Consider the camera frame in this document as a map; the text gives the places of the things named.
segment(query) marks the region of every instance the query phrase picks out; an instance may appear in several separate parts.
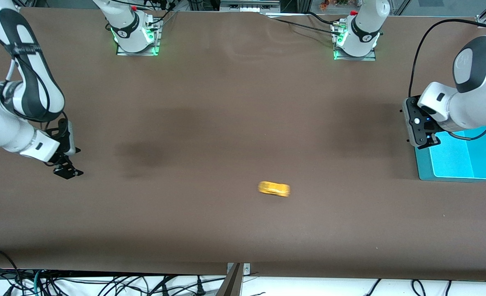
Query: black cable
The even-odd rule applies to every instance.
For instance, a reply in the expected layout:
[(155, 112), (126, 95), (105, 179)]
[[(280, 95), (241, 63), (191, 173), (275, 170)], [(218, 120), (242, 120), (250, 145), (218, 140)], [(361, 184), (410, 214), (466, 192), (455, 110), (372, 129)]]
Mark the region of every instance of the black cable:
[(315, 28), (315, 27), (310, 27), (310, 26), (306, 26), (306, 25), (302, 25), (302, 24), (293, 23), (293, 22), (290, 22), (290, 21), (284, 21), (283, 19), (275, 18), (275, 20), (277, 20), (278, 22), (296, 25), (296, 26), (300, 26), (300, 27), (303, 27), (303, 28), (311, 29), (311, 30), (316, 30), (316, 31), (320, 31), (320, 32), (328, 32), (329, 34), (333, 34), (333, 35), (340, 35), (339, 32), (332, 32), (332, 31), (329, 31), (329, 30), (323, 30), (323, 29), (319, 29), (319, 28)]
[(60, 294), (59, 295), (69, 296), (69, 294), (67, 294), (59, 286), (57, 286), (57, 284), (55, 283), (55, 281), (52, 281), (52, 285), (53, 285), (53, 287), (56, 287), (60, 291)]
[(382, 281), (382, 279), (377, 279), (375, 284), (371, 287), (371, 290), (369, 290), (369, 293), (367, 293), (365, 296), (371, 296), (373, 292), (375, 292), (376, 286), (378, 285), (378, 283), (380, 283), (380, 281)]
[(7, 291), (4, 293), (3, 296), (11, 296), (12, 290), (14, 289), (14, 286), (12, 285), (7, 289)]
[(63, 277), (59, 277), (55, 279), (55, 281), (67, 281), (67, 282), (72, 282), (72, 283), (78, 283), (78, 284), (96, 284), (96, 285), (102, 285), (105, 283), (109, 283), (108, 281), (80, 281), (80, 280), (72, 280), (72, 279), (67, 279)]
[(150, 5), (153, 8), (153, 10), (156, 10), (156, 7), (155, 7), (155, 5), (153, 5), (153, 2), (151, 0), (148, 0), (148, 1), (150, 2)]
[[(420, 295), (414, 288), (414, 283), (418, 283), (420, 285), (420, 288), (422, 289), (422, 295)], [(417, 296), (426, 296), (426, 291), (424, 290), (424, 286), (422, 285), (421, 281), (419, 280), (412, 280), (411, 281), (411, 288), (413, 289), (413, 292), (417, 295)]]
[(21, 285), (23, 286), (22, 275), (18, 271), (18, 268), (17, 268), (16, 264), (14, 264), (14, 261), (4, 251), (0, 251), (0, 255), (4, 256), (10, 262), (11, 266), (14, 269), (14, 272), (16, 273), (16, 276), (17, 276), (18, 280), (20, 281)]
[[(224, 280), (224, 277), (221, 277), (221, 278), (219, 277), (218, 279), (211, 279), (211, 280), (202, 281), (202, 283), (204, 284), (204, 283), (210, 283), (210, 282), (222, 281), (222, 280)], [(190, 288), (194, 288), (196, 285), (197, 284), (195, 283), (195, 284), (189, 285), (188, 287), (184, 287), (181, 290), (179, 290), (179, 291), (175, 292), (174, 294), (172, 294), (171, 296), (175, 296), (175, 295), (177, 295), (177, 294), (179, 294), (179, 293), (181, 293), (181, 292), (183, 292), (185, 290), (188, 290)]]
[(168, 283), (169, 281), (175, 279), (176, 277), (177, 277), (176, 275), (169, 275), (168, 277), (164, 277), (162, 281), (160, 281), (157, 285), (155, 285), (155, 287), (149, 293), (146, 294), (146, 296), (153, 295), (158, 288), (161, 288), (162, 285)]
[(119, 294), (122, 290), (126, 289), (126, 288), (132, 288), (130, 287), (130, 285), (134, 282), (134, 281), (137, 281), (139, 280), (140, 278), (143, 278), (143, 277), (136, 277), (134, 279), (132, 279), (131, 281), (129, 281), (127, 284), (124, 284), (122, 287), (120, 287), (119, 291), (116, 293), (116, 294)]
[(48, 281), (49, 281), (51, 287), (53, 288), (53, 291), (55, 291), (55, 294), (59, 295), (60, 294), (60, 291), (58, 291), (57, 288), (54, 285), (55, 284), (55, 280), (52, 277), (50, 279), (46, 280), (46, 287), (47, 287)]
[(413, 59), (413, 66), (411, 70), (411, 79), (409, 81), (409, 90), (408, 90), (408, 97), (411, 97), (411, 92), (412, 92), (412, 86), (413, 86), (413, 78), (414, 78), (414, 68), (417, 64), (417, 58), (418, 58), (418, 53), (420, 52), (420, 48), (422, 47), (422, 43), (424, 43), (424, 40), (426, 39), (426, 36), (435, 28), (436, 26), (444, 23), (463, 23), (463, 24), (470, 24), (470, 25), (475, 25), (475, 26), (480, 26), (486, 28), (486, 24), (474, 22), (474, 21), (468, 21), (466, 19), (458, 19), (458, 18), (450, 18), (450, 19), (444, 19), (440, 22), (437, 22), (433, 24), (433, 26), (429, 27), (429, 29), (425, 32), (424, 36), (422, 36), (422, 39), (420, 40), (420, 43), (418, 44), (417, 47), (417, 52), (414, 54), (414, 59)]
[(201, 281), (201, 277), (197, 276), (197, 296), (203, 296), (206, 294), (205, 289), (203, 289), (203, 283)]
[(161, 288), (161, 291), (162, 291), (162, 296), (170, 296), (168, 294), (168, 288), (166, 287), (166, 285), (162, 285), (162, 288)]
[(486, 135), (486, 129), (478, 136), (475, 136), (475, 137), (464, 137), (464, 136), (459, 136), (459, 135), (456, 135), (455, 133), (453, 132), (448, 132), (448, 134), (456, 139), (459, 139), (459, 140), (464, 140), (464, 141), (473, 141), (473, 140), (476, 140), (476, 139), (480, 139), (481, 137), (484, 137), (484, 135)]
[(446, 287), (446, 293), (444, 294), (444, 296), (448, 296), (450, 288), (451, 288), (451, 280), (448, 281), (448, 287)]
[(102, 294), (102, 292), (104, 292), (104, 290), (106, 290), (106, 287), (108, 287), (108, 285), (110, 285), (111, 283), (114, 283), (118, 278), (119, 277), (113, 277), (113, 279), (111, 281), (109, 281), (106, 285), (104, 285), (104, 287), (102, 287), (102, 289), (99, 291), (97, 296), (100, 296), (100, 294)]
[(110, 289), (109, 289), (109, 290), (108, 290), (108, 291), (107, 291), (107, 292), (106, 292), (104, 295), (102, 295), (102, 296), (106, 296), (106, 295), (108, 295), (108, 293), (109, 293), (109, 292), (111, 292), (111, 291), (112, 291), (114, 288), (117, 288), (117, 285), (119, 285), (119, 284), (120, 284), (120, 283), (122, 283), (123, 281), (126, 281), (126, 280), (127, 280), (127, 279), (129, 279), (129, 278), (130, 278), (130, 277), (125, 277), (125, 278), (123, 278), (122, 280), (120, 280), (120, 281), (118, 281), (118, 282), (115, 282), (115, 280), (114, 280), (113, 282), (115, 283), (115, 285), (113, 285), (113, 287), (111, 287), (111, 288), (110, 288)]
[(332, 25), (334, 22), (340, 21), (340, 19), (337, 19), (335, 21), (326, 21), (325, 19), (321, 18), (320, 15), (317, 15), (316, 13), (314, 13), (312, 11), (307, 11), (307, 12), (304, 12), (303, 14), (310, 14), (313, 17), (316, 17), (320, 22), (322, 22), (324, 24), (328, 24), (328, 25)]
[(146, 285), (146, 291), (147, 291), (146, 294), (148, 294), (148, 291), (150, 290), (149, 285), (148, 285), (148, 281), (146, 280), (145, 277), (143, 277), (143, 281), (145, 282), (145, 285)]
[(47, 277), (45, 278), (46, 279), (46, 283), (42, 283), (42, 281), (40, 280), (40, 278), (38, 279), (38, 288), (40, 289), (40, 294), (41, 295), (45, 295), (45, 296), (52, 296), (51, 295), (51, 292), (49, 291), (49, 289), (47, 288)]
[(59, 136), (59, 138), (63, 137), (64, 135), (66, 135), (66, 133), (68, 132), (69, 130), (69, 119), (68, 119), (68, 116), (66, 114), (66, 112), (64, 112), (64, 110), (61, 112), (62, 115), (64, 116), (64, 118), (66, 119), (66, 127), (64, 128), (64, 131), (62, 132), (62, 134)]
[(35, 295), (35, 291), (34, 291), (33, 288), (29, 288), (29, 287), (26, 287), (25, 285), (23, 285), (21, 283), (18, 283), (18, 281), (16, 279), (14, 279), (14, 283), (11, 283), (10, 279), (8, 279), (4, 276), (2, 276), (2, 278), (4, 278), (11, 286), (16, 288), (17, 290), (21, 290), (23, 296)]

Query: power cable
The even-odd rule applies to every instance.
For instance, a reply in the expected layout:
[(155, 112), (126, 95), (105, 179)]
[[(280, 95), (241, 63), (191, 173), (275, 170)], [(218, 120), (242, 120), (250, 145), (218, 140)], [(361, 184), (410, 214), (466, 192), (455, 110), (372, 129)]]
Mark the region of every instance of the power cable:
[(316, 17), (316, 19), (318, 19), (320, 22), (327, 24), (327, 25), (332, 25), (334, 22), (340, 21), (340, 19), (336, 19), (334, 21), (326, 21), (325, 19), (321, 18), (320, 15), (317, 15), (316, 13), (314, 13), (312, 11), (307, 11), (307, 12), (304, 12), (303, 14), (310, 14), (313, 17)]
[(451, 280), (448, 281), (448, 286), (446, 287), (446, 293), (444, 293), (444, 296), (448, 296), (450, 288), (451, 288)]
[(157, 285), (155, 285), (155, 287), (148, 294), (146, 294), (146, 296), (152, 296), (155, 293), (155, 291), (157, 291), (158, 288), (161, 288), (162, 285), (165, 285), (166, 283), (168, 283), (172, 279), (175, 279), (176, 277), (177, 277), (176, 275), (169, 275), (168, 277), (164, 277), (162, 281), (160, 281)]
[[(420, 288), (422, 289), (422, 295), (420, 295), (416, 289), (414, 288), (414, 284), (415, 283), (418, 283), (420, 285)], [(426, 296), (426, 291), (424, 290), (424, 286), (422, 285), (422, 282), (419, 281), (419, 280), (412, 280), (411, 281), (411, 288), (413, 289), (413, 292), (417, 295), (417, 296)]]
[[(422, 36), (422, 39), (420, 40), (420, 43), (418, 44), (417, 51), (414, 54), (413, 66), (412, 66), (412, 70), (411, 70), (411, 78), (409, 79), (408, 97), (412, 96), (411, 93), (412, 93), (412, 88), (413, 88), (414, 70), (415, 70), (415, 67), (417, 65), (418, 54), (420, 52), (420, 49), (422, 48), (422, 44), (424, 43), (426, 37), (428, 36), (429, 32), (431, 32), (431, 30), (433, 30), (436, 26), (444, 24), (444, 23), (463, 23), (463, 24), (470, 24), (470, 25), (475, 25), (475, 26), (480, 26), (480, 27), (486, 28), (486, 24), (478, 23), (478, 22), (474, 22), (474, 21), (468, 21), (466, 19), (458, 19), (458, 18), (443, 19), (442, 21), (436, 22), (431, 27), (429, 27), (429, 29), (424, 33), (424, 36)], [(479, 139), (480, 137), (483, 137), (484, 135), (486, 135), (486, 130), (483, 133), (481, 133), (480, 135), (478, 135), (476, 137), (471, 137), (471, 138), (455, 135), (452, 132), (448, 132), (448, 135), (450, 135), (451, 137), (454, 137), (456, 139), (459, 139), (459, 140), (473, 141), (473, 140)]]
[(316, 30), (316, 31), (320, 31), (320, 32), (328, 32), (329, 34), (332, 34), (332, 35), (340, 35), (339, 32), (332, 32), (332, 31), (329, 31), (329, 30), (324, 30), (324, 29), (315, 28), (315, 27), (311, 27), (311, 26), (306, 26), (306, 25), (302, 25), (302, 24), (298, 24), (298, 23), (293, 23), (293, 22), (290, 22), (290, 21), (285, 21), (283, 19), (277, 19), (277, 18), (275, 18), (275, 20), (277, 20), (278, 22), (287, 23), (287, 24), (291, 24), (291, 25), (296, 25), (296, 26), (300, 26), (300, 27), (303, 27), (303, 28), (311, 29), (311, 30)]
[(369, 293), (365, 294), (365, 296), (371, 296), (373, 292), (375, 292), (376, 286), (378, 285), (378, 283), (380, 283), (380, 281), (382, 281), (382, 279), (377, 279), (375, 284), (371, 287), (371, 290), (369, 290)]
[(9, 257), (4, 251), (0, 251), (0, 255), (4, 256), (10, 262), (11, 266), (14, 269), (14, 272), (16, 273), (16, 276), (17, 276), (18, 280), (20, 281), (21, 285), (23, 285), (22, 275), (18, 271), (18, 268), (17, 268), (16, 264), (14, 264), (13, 260), (11, 259), (11, 257)]

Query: blue tray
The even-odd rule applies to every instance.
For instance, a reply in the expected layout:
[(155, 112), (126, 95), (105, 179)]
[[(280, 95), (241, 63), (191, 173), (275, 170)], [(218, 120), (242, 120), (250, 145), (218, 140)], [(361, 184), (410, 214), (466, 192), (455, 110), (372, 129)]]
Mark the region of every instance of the blue tray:
[[(457, 132), (475, 137), (486, 127)], [(473, 141), (457, 140), (446, 132), (437, 133), (441, 144), (422, 150), (415, 148), (420, 180), (482, 182), (486, 180), (486, 135)]]

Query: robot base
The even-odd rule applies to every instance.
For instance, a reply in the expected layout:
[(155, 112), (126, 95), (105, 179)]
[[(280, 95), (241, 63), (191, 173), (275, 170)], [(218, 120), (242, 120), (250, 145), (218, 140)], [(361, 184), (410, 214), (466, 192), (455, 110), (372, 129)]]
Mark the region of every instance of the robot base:
[(334, 22), (331, 26), (332, 32), (339, 32), (340, 35), (333, 35), (333, 48), (334, 48), (334, 59), (335, 60), (366, 60), (369, 62), (373, 62), (376, 60), (375, 50), (371, 49), (371, 51), (365, 56), (351, 56), (347, 54), (341, 47), (337, 44), (338, 40), (343, 37), (344, 29), (346, 27), (345, 19), (341, 19), (339, 22)]
[(115, 41), (115, 43), (117, 43), (117, 56), (158, 56), (159, 47), (161, 45), (162, 23), (163, 21), (159, 21), (158, 23), (153, 24), (154, 31), (147, 33), (148, 36), (153, 35), (153, 42), (140, 52), (127, 52), (119, 46), (119, 43), (117, 43), (117, 41)]

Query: white floor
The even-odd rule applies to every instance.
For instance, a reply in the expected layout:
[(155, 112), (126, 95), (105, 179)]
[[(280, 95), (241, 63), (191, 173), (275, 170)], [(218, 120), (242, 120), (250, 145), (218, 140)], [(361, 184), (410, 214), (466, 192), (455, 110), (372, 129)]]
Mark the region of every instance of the white floor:
[[(203, 280), (214, 279), (220, 276), (204, 276)], [(109, 282), (111, 277), (91, 277), (79, 278), (89, 281), (103, 281)], [(147, 277), (150, 289), (152, 289), (162, 277)], [(187, 286), (196, 283), (197, 277), (194, 276), (179, 276), (170, 281), (167, 288), (175, 286)], [(262, 294), (263, 296), (364, 296), (369, 292), (375, 279), (321, 279), (321, 278), (301, 278), (301, 277), (245, 277), (245, 283), (241, 290), (241, 296), (255, 296)], [(58, 281), (59, 286), (69, 296), (96, 296), (104, 287), (104, 284), (78, 284), (67, 281)], [(221, 286), (222, 281), (212, 283), (205, 283), (203, 287), (207, 291), (207, 295), (215, 295), (215, 291)], [(378, 284), (373, 296), (415, 296), (410, 280), (382, 280)], [(447, 281), (422, 281), (427, 296), (444, 296)], [(27, 282), (29, 287), (32, 287), (31, 282)], [(144, 281), (136, 281), (134, 286), (146, 290)], [(0, 296), (2, 296), (9, 288), (9, 283), (5, 280), (0, 280)], [(115, 290), (110, 291), (108, 296), (114, 295)], [(20, 291), (13, 291), (12, 295), (21, 295)], [(121, 296), (138, 296), (139, 292), (127, 289), (121, 292)], [(180, 293), (181, 296), (192, 295), (190, 292)], [(449, 296), (486, 296), (486, 282), (466, 282), (455, 281), (451, 285)]]

